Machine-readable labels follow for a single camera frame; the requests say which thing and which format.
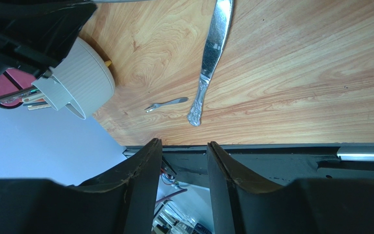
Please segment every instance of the butter knife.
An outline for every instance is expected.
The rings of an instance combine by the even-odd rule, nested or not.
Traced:
[[[222,55],[233,15],[233,0],[217,0],[203,52],[202,70],[196,98],[187,119],[193,126],[200,125],[203,102],[214,70]]]

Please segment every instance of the metal bar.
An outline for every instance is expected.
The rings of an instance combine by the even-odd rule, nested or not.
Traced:
[[[374,147],[341,147],[337,156],[344,161],[374,162]]]

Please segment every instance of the wooden table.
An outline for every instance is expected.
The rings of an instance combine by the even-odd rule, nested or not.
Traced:
[[[94,117],[121,145],[374,142],[374,0],[236,0],[225,51],[194,100],[215,0],[100,4],[81,36],[112,60]],[[185,103],[144,109],[188,97]]]

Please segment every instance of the cable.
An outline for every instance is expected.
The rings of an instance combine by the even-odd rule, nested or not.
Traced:
[[[161,174],[164,174],[164,176],[165,176],[167,179],[175,179],[174,176],[171,176],[171,177],[173,177],[173,178],[170,178],[169,175],[167,174],[167,172],[164,171],[164,169],[162,169],[162,168],[161,168]]]
[[[173,182],[170,181],[170,182],[171,182],[170,184],[167,184],[167,183],[164,182],[163,174],[161,174],[160,177],[161,177],[161,180],[163,181],[163,183],[164,183],[165,185],[171,185],[171,184],[174,184],[174,183],[175,183],[175,180],[174,180]]]
[[[176,191],[175,193],[172,193],[172,194],[170,194],[170,195],[168,195],[168,196],[165,196],[165,197],[163,197],[162,199],[156,201],[155,204],[158,204],[158,203],[160,203],[160,202],[163,202],[163,201],[165,201],[165,200],[167,200],[167,199],[169,199],[169,198],[172,198],[172,197],[175,196],[175,195],[178,195],[178,194],[180,194],[180,193],[184,193],[184,192],[186,192],[186,191],[187,191],[187,189],[182,189],[182,190]]]

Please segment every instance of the silverware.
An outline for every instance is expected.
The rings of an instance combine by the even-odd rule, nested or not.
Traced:
[[[0,96],[0,103],[6,104],[11,103],[19,98],[35,94],[38,91],[38,89],[35,86],[31,86],[26,89],[18,90],[9,94],[1,95]]]
[[[145,108],[144,111],[147,111],[147,113],[148,113],[150,111],[153,111],[153,110],[157,109],[160,106],[171,105],[171,104],[181,103],[181,102],[185,102],[185,101],[188,101],[188,97],[177,98],[177,99],[174,99],[172,101],[165,102],[165,103],[154,103],[153,105]]]
[[[26,104],[23,104],[23,106],[37,106],[37,105],[43,105],[43,104],[47,104],[47,102],[39,101],[39,102],[33,102],[33,103],[26,103]]]
[[[196,99],[191,106],[187,119],[193,126],[200,125],[203,101],[210,80],[222,55],[229,33],[230,22],[233,15],[233,0],[217,0],[211,18],[210,29],[203,52],[202,71],[200,73],[199,87]]]
[[[29,105],[27,106],[27,109],[29,111],[34,111],[34,110],[40,110],[40,109],[49,108],[49,107],[52,107],[52,106],[46,103],[46,104],[35,105],[35,106]]]

